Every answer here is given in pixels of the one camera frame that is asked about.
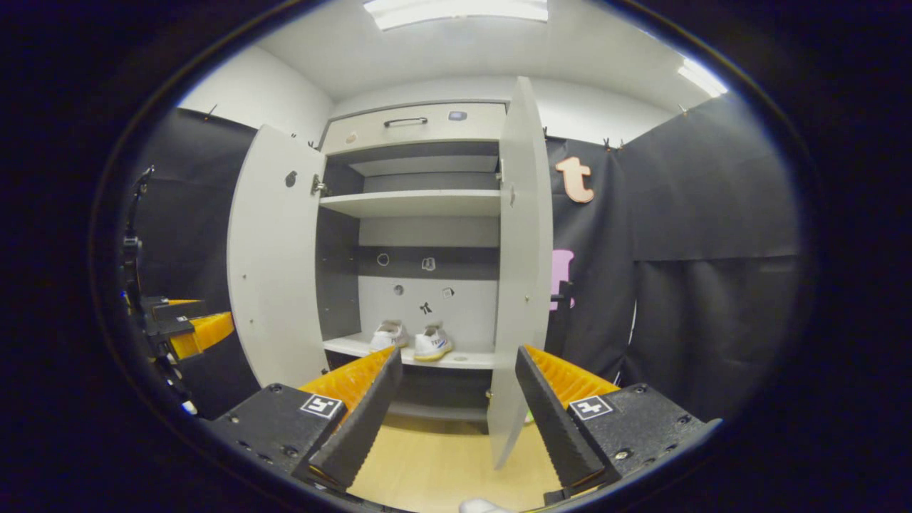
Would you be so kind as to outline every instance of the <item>cabinet door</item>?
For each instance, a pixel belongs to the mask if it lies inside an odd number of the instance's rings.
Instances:
[[[523,428],[527,407],[514,370],[523,344],[544,347],[551,302],[551,182],[532,84],[520,77],[500,140],[501,263],[488,429],[500,468]]]
[[[260,386],[303,386],[326,368],[315,285],[320,198],[310,193],[314,175],[322,178],[325,165],[322,153],[264,125],[234,188],[228,292],[238,337]]]

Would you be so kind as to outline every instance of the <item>white sneaker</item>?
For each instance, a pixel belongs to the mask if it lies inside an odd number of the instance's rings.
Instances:
[[[429,325],[424,333],[415,335],[415,360],[437,361],[452,350],[453,344],[440,326]]]
[[[404,348],[409,345],[409,335],[401,320],[384,320],[370,339],[370,352],[383,351],[390,346]]]

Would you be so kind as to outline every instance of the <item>white cabinet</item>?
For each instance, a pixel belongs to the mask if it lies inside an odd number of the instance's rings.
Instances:
[[[312,194],[315,177],[329,194]],[[390,410],[486,420],[501,466],[526,412],[517,349],[544,346],[551,217],[525,78],[509,109],[448,103],[332,120],[321,152],[264,126],[228,239],[232,308],[254,375],[299,386],[338,355],[368,354],[384,319],[402,320],[412,336],[441,322],[455,350],[416,361],[411,339],[402,361],[415,381],[403,392],[422,400],[398,398]],[[479,379],[468,401],[476,406],[466,406],[460,383]]]

